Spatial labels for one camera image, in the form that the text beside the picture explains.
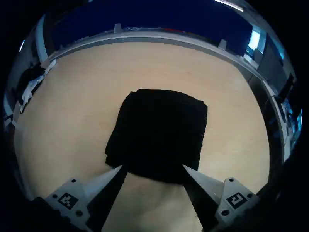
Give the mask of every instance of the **folded cloth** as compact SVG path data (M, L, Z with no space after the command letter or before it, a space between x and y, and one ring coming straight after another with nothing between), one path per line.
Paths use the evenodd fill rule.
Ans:
M207 106L169 90L131 92L119 110L107 143L106 163L126 164L139 176L182 183L182 164L197 170L207 121Z

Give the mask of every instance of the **wall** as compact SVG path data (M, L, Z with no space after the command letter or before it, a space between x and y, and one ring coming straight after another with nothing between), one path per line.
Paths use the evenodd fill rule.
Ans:
M266 41L258 72L267 79L268 84L273 86L277 93L282 90L287 81L287 75L282 68L282 61L278 58L278 54L269 40Z
M227 41L227 49L243 56L252 25L225 5L208 1L93 1L80 7L52 29L56 50L81 38L122 27L168 28L203 36L219 45Z
M30 63L33 63L35 65L39 62L37 54L32 53L33 46L35 48L34 50L36 51L35 28L31 30L31 32L25 39L24 45L21 51L17 54L15 61L12 65L11 72L8 76L6 88L8 94L11 93L12 88L16 89L21 74L30 67Z

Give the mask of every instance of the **window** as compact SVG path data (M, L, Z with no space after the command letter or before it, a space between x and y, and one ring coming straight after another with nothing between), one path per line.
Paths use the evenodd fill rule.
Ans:
M260 33L252 31L248 46L254 51L258 47L259 40L260 40Z

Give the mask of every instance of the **screw hole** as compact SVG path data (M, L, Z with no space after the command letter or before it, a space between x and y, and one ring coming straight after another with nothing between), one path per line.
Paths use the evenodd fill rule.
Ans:
M223 211L221 212L221 215L222 215L222 216L227 216L227 215L229 215L229 211L228 211L228 210L223 210Z
M63 217L63 219L64 219L66 222L70 222L70 221L71 221L71 219L70 219L68 216Z
M76 215L77 215L78 217L81 217L81 216L83 215L83 212L80 211L80 210L77 210L77 211L76 211Z

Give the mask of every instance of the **light wood surface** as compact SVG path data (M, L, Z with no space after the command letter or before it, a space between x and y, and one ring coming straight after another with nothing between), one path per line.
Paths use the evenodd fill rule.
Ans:
M183 92L208 105L200 172L221 181L233 176L253 192L266 183L265 124L237 68L180 46L118 43L60 58L19 116L15 149L33 195L110 170L104 150L119 108L141 88ZM201 231L201 225L182 186L128 174L104 231Z

